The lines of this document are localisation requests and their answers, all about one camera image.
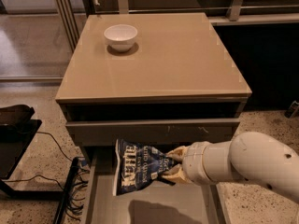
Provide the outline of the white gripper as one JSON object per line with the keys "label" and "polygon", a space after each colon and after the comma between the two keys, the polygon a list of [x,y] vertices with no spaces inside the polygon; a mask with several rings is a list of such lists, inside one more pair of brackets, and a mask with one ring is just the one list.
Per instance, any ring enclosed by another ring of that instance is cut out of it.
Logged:
{"label": "white gripper", "polygon": [[207,174],[204,154],[210,143],[195,142],[190,146],[180,146],[166,153],[168,158],[181,164],[175,165],[162,174],[162,178],[176,184],[215,185]]}

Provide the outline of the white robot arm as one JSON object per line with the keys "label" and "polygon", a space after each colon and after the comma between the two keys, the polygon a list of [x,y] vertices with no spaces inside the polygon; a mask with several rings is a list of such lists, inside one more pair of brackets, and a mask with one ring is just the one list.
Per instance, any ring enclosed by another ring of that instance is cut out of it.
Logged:
{"label": "white robot arm", "polygon": [[267,134],[246,132],[220,143],[195,142],[167,156],[178,163],[162,174],[167,181],[199,186],[255,184],[299,203],[299,156]]}

